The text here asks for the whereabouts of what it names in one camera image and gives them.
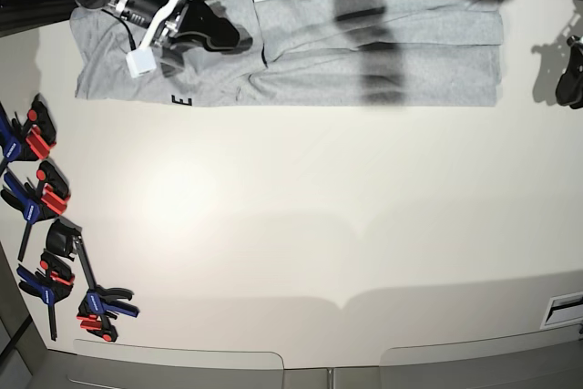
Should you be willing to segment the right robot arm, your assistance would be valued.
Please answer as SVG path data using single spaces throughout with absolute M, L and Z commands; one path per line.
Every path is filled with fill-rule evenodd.
M 209 52 L 237 52 L 252 45 L 251 36 L 229 19 L 216 15 L 204 0 L 76 0 L 102 10 L 122 24 L 146 30 L 140 45 L 172 49 L 202 46 Z

